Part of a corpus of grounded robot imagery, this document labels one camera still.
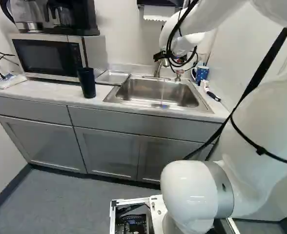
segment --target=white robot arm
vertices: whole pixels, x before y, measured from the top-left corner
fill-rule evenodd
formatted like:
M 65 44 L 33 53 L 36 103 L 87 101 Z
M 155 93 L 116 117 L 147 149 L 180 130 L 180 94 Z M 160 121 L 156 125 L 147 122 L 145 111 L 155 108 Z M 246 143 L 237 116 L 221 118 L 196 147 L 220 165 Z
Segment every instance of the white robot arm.
M 172 43 L 172 53 L 182 57 L 198 45 L 205 32 L 217 28 L 223 21 L 236 12 L 244 3 L 250 1 L 257 10 L 271 20 L 287 27 L 287 2 L 283 0 L 199 0 L 180 26 L 182 37 L 177 31 Z M 174 14 L 164 25 L 159 46 L 166 49 L 168 37 L 176 25 L 179 15 L 186 8 Z
M 197 44 L 199 33 L 218 27 L 244 2 L 201 0 L 181 24 L 186 36 L 179 37 L 176 32 L 172 53 L 188 52 Z M 263 15 L 287 27 L 286 0 L 251 2 Z M 166 48 L 177 19 L 178 13 L 165 24 L 161 50 Z M 287 176 L 287 80 L 255 89 L 241 102 L 233 120 L 246 136 L 279 156 L 279 160 L 259 155 L 228 123 L 212 156 L 223 160 L 175 161 L 164 168 L 161 190 L 168 213 L 163 228 L 169 233 L 173 230 L 170 223 L 185 234 L 202 234 L 211 228 L 214 218 L 250 215 L 266 203 L 275 185 Z

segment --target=gray carpet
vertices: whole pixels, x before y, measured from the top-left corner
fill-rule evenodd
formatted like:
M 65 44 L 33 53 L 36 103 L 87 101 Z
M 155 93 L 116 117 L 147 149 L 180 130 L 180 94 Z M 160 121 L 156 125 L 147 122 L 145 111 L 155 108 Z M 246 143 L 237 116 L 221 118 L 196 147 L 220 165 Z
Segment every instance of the gray carpet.
M 110 200 L 160 193 L 33 170 L 0 208 L 0 234 L 109 234 Z

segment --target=sink basin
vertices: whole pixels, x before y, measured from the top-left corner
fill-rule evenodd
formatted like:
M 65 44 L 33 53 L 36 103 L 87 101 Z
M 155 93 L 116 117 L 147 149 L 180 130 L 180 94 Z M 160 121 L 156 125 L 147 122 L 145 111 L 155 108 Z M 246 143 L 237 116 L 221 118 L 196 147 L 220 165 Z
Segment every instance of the sink basin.
M 148 77 L 130 77 L 103 100 L 132 106 L 211 112 L 189 80 L 175 82 Z

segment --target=metal tray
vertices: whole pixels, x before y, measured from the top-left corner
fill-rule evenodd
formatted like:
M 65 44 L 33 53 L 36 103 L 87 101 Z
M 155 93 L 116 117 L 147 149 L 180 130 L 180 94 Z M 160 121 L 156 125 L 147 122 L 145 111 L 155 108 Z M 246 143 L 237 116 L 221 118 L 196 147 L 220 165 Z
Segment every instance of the metal tray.
M 121 86 L 130 76 L 130 73 L 125 71 L 108 70 L 96 78 L 97 84 L 109 84 Z

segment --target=black tumbler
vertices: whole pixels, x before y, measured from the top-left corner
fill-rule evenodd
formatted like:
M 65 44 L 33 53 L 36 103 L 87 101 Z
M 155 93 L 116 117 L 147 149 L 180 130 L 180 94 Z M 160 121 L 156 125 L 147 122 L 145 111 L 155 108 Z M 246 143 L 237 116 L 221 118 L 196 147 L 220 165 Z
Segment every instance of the black tumbler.
M 78 68 L 77 74 L 80 79 L 84 97 L 94 98 L 96 96 L 94 69 L 89 67 Z

